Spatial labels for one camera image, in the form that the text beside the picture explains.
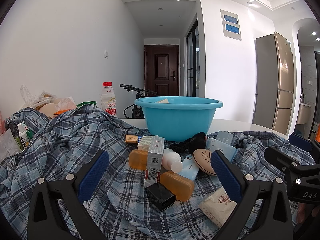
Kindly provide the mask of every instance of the refrigerator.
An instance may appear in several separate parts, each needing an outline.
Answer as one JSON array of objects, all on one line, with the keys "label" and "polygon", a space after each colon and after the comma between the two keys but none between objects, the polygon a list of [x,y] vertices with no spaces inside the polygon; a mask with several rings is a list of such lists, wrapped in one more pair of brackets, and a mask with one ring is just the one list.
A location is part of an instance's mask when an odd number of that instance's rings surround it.
[{"label": "refrigerator", "polygon": [[286,134],[294,88],[291,44],[274,32],[256,39],[256,52],[257,93],[253,123]]}]

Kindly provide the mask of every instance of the white table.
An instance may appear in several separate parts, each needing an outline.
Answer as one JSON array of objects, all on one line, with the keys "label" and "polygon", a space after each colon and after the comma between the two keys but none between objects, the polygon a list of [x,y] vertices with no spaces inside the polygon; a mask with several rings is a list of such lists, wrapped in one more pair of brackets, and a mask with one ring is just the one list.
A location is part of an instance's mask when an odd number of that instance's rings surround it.
[{"label": "white table", "polygon": [[[121,119],[121,120],[137,128],[141,128],[141,129],[147,128],[146,122],[144,119]],[[213,119],[207,134],[218,132],[218,131],[228,131],[228,132],[267,131],[267,132],[274,132],[275,134],[281,136],[282,138],[285,138],[285,139],[288,138],[286,135],[282,133],[279,133],[272,129],[269,129],[260,125],[256,125],[253,123],[224,120],[224,119]]]}]

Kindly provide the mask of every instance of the black box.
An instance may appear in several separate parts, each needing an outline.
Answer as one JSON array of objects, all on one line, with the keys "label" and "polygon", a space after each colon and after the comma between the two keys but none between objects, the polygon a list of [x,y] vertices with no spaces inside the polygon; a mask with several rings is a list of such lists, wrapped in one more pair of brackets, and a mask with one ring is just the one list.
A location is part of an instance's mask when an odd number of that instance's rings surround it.
[{"label": "black box", "polygon": [[176,201],[176,195],[163,186],[160,182],[156,182],[146,187],[147,198],[160,211],[172,206]]}]

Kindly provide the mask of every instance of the plaid shirt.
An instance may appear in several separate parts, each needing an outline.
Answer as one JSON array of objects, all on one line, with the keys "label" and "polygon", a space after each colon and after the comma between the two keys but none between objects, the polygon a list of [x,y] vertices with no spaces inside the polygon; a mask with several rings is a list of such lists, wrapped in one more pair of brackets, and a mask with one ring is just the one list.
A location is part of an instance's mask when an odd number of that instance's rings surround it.
[{"label": "plaid shirt", "polygon": [[[27,239],[29,203],[38,178],[63,179],[88,163],[98,149],[109,153],[110,164],[84,206],[108,239],[207,240],[219,230],[198,207],[207,194],[221,187],[215,176],[199,171],[190,199],[176,201],[164,212],[148,201],[145,172],[130,168],[128,163],[129,153],[136,147],[124,142],[126,134],[150,135],[148,130],[132,127],[93,105],[70,110],[51,121],[31,108],[15,113],[11,119],[15,123],[24,120],[36,133],[28,148],[0,163],[0,208],[21,239]],[[233,146],[239,149],[233,163],[256,179],[284,179],[284,174],[263,157],[269,146],[277,147],[301,165],[314,164],[309,153],[271,132],[234,133]],[[240,236],[249,232],[260,203],[256,202]],[[62,201],[59,205],[71,233],[79,237],[65,205]],[[290,206],[295,226],[298,205],[290,202]]]}]

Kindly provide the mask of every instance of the blue bucket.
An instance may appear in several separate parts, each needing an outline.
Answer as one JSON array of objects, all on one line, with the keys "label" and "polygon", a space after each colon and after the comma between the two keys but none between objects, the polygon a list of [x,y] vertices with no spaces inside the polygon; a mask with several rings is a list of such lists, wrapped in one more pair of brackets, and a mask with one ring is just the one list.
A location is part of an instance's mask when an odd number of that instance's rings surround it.
[{"label": "blue bucket", "polygon": [[[163,99],[169,104],[156,103]],[[148,97],[134,103],[142,107],[151,134],[177,142],[207,133],[216,109],[223,106],[221,101],[196,97]]]}]

